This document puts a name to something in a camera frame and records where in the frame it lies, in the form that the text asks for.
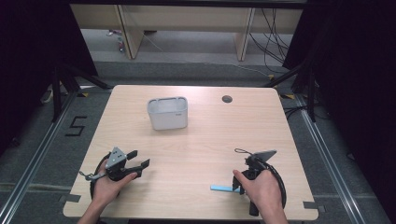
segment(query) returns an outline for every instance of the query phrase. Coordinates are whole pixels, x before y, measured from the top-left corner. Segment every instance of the wooden table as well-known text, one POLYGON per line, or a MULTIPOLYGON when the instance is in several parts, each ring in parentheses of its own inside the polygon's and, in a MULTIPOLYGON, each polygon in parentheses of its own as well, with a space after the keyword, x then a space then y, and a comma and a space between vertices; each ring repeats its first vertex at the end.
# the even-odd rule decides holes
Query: wooden table
MULTIPOLYGON (((282 176, 288 201, 288 220, 314 220, 313 202, 303 166, 278 95, 273 89, 186 86, 117 86, 88 148, 80 171, 92 173, 113 147, 138 156, 132 167, 150 159, 141 178, 129 184, 102 217, 176 219, 257 219, 248 214, 249 199, 233 192, 210 190, 211 185, 231 186, 233 169, 246 170, 247 154, 276 149, 268 162, 282 176), (222 97, 233 98, 224 103, 222 97), (184 96, 188 100, 188 126, 155 131, 147 102, 152 98, 184 96)), ((64 214, 81 217, 91 202, 89 182, 77 175, 64 214)))

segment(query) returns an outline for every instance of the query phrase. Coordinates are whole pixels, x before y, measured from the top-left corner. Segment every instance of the finger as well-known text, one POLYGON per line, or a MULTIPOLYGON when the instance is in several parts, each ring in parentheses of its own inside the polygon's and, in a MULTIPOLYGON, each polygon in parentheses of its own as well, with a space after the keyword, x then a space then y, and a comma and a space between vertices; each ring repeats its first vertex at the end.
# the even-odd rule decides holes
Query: finger
POLYGON ((241 185, 246 189, 246 186, 249 183, 249 180, 239 171, 233 170, 233 175, 236 177, 236 179, 241 183, 241 185))
POLYGON ((100 164, 99 173, 104 173, 106 171, 107 159, 105 159, 102 164, 100 164))
POLYGON ((275 179, 275 177, 273 176, 273 174, 269 171, 269 170, 263 170, 258 176, 257 178, 268 178, 268 176, 272 179, 275 179))
POLYGON ((137 177, 137 173, 131 173, 131 174, 126 175, 123 179, 119 180, 118 183, 123 188, 125 185, 127 185, 129 182, 131 182, 136 177, 137 177))

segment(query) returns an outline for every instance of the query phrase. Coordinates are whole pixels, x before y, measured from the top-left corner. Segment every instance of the black tape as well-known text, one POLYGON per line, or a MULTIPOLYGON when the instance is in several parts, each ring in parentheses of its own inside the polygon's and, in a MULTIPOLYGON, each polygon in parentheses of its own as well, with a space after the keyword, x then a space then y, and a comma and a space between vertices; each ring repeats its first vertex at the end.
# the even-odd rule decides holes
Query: black tape
POLYGON ((70 124, 69 128, 79 129, 79 132, 78 133, 67 133, 67 134, 65 134, 65 136, 68 136, 68 137, 70 137, 70 136, 73 136, 73 137, 81 136, 82 130, 84 130, 85 126, 83 126, 83 125, 75 125, 75 122, 76 122, 77 119, 86 119, 86 118, 87 118, 87 116, 75 116, 73 118, 73 121, 70 124))
POLYGON ((59 202, 61 202, 61 203, 65 203, 65 202, 78 203, 80 198, 81 198, 81 195, 67 194, 67 195, 62 195, 62 197, 59 199, 59 202))
POLYGON ((318 206, 318 210, 321 213, 325 213, 326 212, 326 207, 324 205, 320 205, 320 206, 318 206))
POLYGON ((318 209, 318 206, 314 202, 303 202, 305 209, 318 209))

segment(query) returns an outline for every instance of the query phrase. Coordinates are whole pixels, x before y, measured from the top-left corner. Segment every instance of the human hand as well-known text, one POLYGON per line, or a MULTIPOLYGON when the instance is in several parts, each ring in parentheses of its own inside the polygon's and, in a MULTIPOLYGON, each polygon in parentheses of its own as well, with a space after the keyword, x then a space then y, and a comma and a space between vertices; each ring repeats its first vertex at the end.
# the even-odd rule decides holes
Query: human hand
MULTIPOLYGON (((99 168, 99 173, 106 171, 106 162, 104 160, 99 168)), ((92 202, 106 206, 111 203, 119 194, 120 190, 135 179, 137 173, 131 173, 119 181, 112 181, 108 176, 104 176, 96 180, 95 188, 93 191, 92 202)))
POLYGON ((254 180, 248 180, 237 170, 233 170, 233 175, 257 206, 265 223, 288 223, 282 207, 279 185, 270 171, 263 170, 254 180))

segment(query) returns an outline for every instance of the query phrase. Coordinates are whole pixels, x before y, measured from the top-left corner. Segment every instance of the wooden panel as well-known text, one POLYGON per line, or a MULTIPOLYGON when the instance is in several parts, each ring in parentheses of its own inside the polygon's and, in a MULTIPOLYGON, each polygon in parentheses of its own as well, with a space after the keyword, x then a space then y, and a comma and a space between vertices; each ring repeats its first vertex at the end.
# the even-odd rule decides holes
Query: wooden panel
POLYGON ((275 9, 275 11, 274 14, 271 8, 264 8, 263 10, 256 8, 250 32, 270 34, 271 30, 266 19, 273 27, 275 15, 276 32, 282 35, 293 35, 303 11, 300 9, 275 9))
POLYGON ((141 30, 244 33, 249 8, 122 6, 141 30))
POLYGON ((114 5, 72 4, 70 7, 80 29, 120 29, 118 11, 114 5))

